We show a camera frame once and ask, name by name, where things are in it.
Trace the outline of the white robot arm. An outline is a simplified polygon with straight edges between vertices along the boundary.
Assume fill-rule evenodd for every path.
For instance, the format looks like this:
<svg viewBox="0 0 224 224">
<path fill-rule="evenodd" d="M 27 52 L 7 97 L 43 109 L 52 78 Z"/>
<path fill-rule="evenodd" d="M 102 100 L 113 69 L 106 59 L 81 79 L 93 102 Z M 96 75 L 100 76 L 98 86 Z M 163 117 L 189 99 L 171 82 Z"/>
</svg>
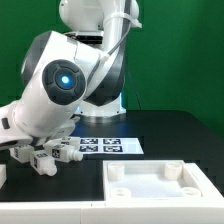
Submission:
<svg viewBox="0 0 224 224">
<path fill-rule="evenodd" d="M 59 15 L 71 32 L 33 40 L 21 68 L 23 94 L 0 107 L 0 150 L 68 136 L 81 102 L 103 106 L 121 92 L 125 39 L 142 26 L 137 1 L 61 0 Z"/>
</svg>

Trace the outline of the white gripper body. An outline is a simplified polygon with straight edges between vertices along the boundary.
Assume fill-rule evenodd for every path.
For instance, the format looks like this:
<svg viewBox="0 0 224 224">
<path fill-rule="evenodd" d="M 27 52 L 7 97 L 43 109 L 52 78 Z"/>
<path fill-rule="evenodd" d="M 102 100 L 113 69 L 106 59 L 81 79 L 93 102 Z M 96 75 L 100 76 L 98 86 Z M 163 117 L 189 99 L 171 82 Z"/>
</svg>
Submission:
<svg viewBox="0 0 224 224">
<path fill-rule="evenodd" d="M 9 133 L 0 133 L 0 151 L 28 145 L 32 140 L 33 138 L 31 136 L 25 134 L 10 135 Z"/>
</svg>

